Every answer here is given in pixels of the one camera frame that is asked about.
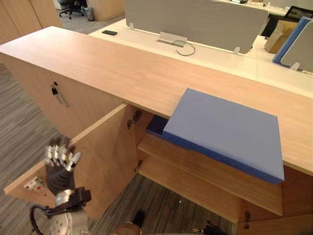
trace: white desk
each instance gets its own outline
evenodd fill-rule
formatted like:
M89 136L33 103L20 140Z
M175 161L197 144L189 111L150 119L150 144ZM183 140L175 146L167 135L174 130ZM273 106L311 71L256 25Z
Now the white desk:
M263 4L264 4L263 2L251 2L251 1L248 1L247 3L240 4L240 3L233 2L231 0L219 0L219 1L228 2L228 3L231 3L231 4L237 4L237 5L245 6L245 7L253 7L253 8L258 8L258 9L264 9L264 10L267 10L271 15L276 15L276 16L284 16L286 14L286 11L285 11L284 8L271 6L271 5L264 7L263 6Z
M105 29L116 31L118 34L115 36L103 34L102 31ZM95 31L90 35L313 97L312 75L307 75L300 71L292 71L274 64L271 61L274 54L269 54L265 51L264 44L266 41L261 36L257 37L253 48L244 55L234 55L226 50L193 43L196 53L192 56L181 56L176 53L176 49L184 52L184 50L189 51L191 48L189 46L180 48L160 43L157 41L158 34L130 30L126 26L125 19Z

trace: gray partition panel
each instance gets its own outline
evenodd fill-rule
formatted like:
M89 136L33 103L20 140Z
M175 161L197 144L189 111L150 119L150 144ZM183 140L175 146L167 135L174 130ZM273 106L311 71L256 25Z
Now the gray partition panel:
M289 67L296 62L300 63L300 70L313 72L313 21L304 27L281 59Z
M149 32L247 53L268 11L213 0L125 0L126 22Z

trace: smartphone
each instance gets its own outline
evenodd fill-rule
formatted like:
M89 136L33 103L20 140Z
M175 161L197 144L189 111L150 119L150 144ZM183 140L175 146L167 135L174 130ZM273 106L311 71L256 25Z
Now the smartphone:
M109 30L104 30L102 33L110 34L110 35L116 35L117 34L117 32L109 31Z

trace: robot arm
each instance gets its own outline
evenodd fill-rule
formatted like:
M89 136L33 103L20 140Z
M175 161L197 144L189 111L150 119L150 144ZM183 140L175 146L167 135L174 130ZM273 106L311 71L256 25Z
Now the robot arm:
M88 217L83 207L91 200L89 190L75 188L74 168L82 154L61 138L52 140L46 150L47 187L56 196L55 208L33 206L30 217L34 231L42 235L34 210L41 209L51 219L52 235L90 235Z

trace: floor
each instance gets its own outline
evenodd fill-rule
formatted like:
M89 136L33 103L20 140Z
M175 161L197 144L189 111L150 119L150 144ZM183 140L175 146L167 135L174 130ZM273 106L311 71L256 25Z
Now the floor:
M81 14L77 12L73 12L73 15L71 17L72 17L71 20L68 18L67 14L62 14L62 17L60 17L60 20L64 28L80 33L90 34L94 31L97 31L101 28L104 28L110 24L113 24L117 21L124 19L125 14L119 15L105 22L88 21L86 16L81 16Z
M124 18L107 22L88 22L73 15L62 17L64 28L90 33ZM3 189L44 157L48 140L58 131L39 107L0 64L0 234L34 235L29 221L32 203L6 196ZM171 192L165 187L137 175L98 220L89 220L94 235L110 234L119 224L129 221L138 210L146 212L144 234L192 233L193 227L203 227L214 221L226 233L236 234L236 225L201 206ZM44 234L49 234L49 221L36 215Z

